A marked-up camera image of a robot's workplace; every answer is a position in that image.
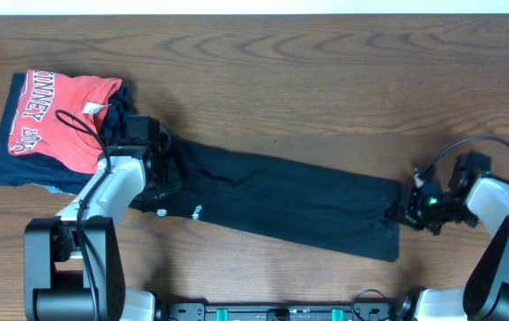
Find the black t-shirt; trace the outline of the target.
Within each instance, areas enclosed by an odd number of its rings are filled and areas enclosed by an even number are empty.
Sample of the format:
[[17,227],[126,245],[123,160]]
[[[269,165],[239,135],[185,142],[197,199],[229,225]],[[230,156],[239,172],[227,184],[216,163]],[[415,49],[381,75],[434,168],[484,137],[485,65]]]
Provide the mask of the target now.
[[372,259],[398,258],[398,224],[385,216],[400,201],[398,181],[180,138],[162,166],[168,177],[131,208]]

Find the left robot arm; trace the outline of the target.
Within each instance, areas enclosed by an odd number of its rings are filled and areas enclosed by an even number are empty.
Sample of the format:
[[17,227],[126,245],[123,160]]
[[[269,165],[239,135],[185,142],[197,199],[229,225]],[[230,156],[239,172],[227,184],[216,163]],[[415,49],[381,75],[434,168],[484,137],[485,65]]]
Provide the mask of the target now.
[[126,285],[116,230],[133,202],[181,186],[177,162],[143,145],[109,147],[77,197],[24,231],[28,320],[165,320],[156,294]]

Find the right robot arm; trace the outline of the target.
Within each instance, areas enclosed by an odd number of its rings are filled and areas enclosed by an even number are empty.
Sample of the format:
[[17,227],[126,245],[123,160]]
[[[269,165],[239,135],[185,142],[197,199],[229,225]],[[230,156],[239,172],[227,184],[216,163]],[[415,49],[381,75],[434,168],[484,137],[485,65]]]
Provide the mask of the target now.
[[491,241],[463,287],[418,288],[395,307],[394,320],[509,320],[509,183],[490,173],[491,159],[479,152],[455,160],[448,191],[435,169],[415,174],[404,201],[386,213],[414,230],[438,235],[448,222],[483,225]]

